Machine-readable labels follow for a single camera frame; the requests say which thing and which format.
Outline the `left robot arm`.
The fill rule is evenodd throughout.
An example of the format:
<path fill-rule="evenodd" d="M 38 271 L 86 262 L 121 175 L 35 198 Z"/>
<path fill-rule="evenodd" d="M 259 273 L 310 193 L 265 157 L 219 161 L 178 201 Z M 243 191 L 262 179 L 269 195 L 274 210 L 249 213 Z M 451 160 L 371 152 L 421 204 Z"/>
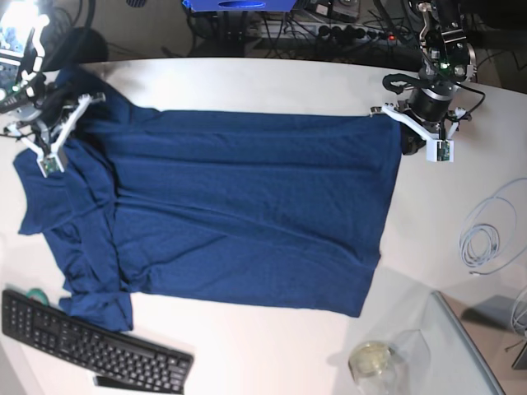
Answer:
<path fill-rule="evenodd" d="M 422 56 L 416 77 L 401 73 L 389 74 L 383 87 L 396 95 L 405 91 L 410 96 L 395 104 L 372 107 L 371 114 L 383 114 L 398 122 L 401 146 L 405 155 L 420 149 L 430 162 L 452 162 L 455 157 L 454 134 L 459 124 L 471 119 L 471 110 L 450 107 L 460 90 L 470 91 L 464 83 L 477 71 L 476 55 L 464 31 L 464 18 L 456 1 L 402 1 L 404 18 L 419 16 L 422 28 L 411 26 L 404 34 L 398 29 L 381 1 L 374 2 L 383 22 L 404 44 L 415 45 Z"/>

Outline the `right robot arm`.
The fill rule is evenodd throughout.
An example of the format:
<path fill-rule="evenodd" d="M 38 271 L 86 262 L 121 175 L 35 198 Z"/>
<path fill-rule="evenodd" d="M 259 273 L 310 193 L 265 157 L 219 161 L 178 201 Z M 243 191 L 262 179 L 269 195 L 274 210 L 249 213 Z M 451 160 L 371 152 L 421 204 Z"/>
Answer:
<path fill-rule="evenodd" d="M 1 14 L 1 113 L 12 121 L 1 128 L 5 138 L 23 142 L 36 156 L 44 177 L 66 169 L 63 146 L 77 122 L 105 94 L 77 94 L 72 83 L 56 85 L 46 74 L 72 64 L 91 33 L 93 1 L 83 26 L 55 39 L 56 17 L 51 1 L 10 1 Z"/>

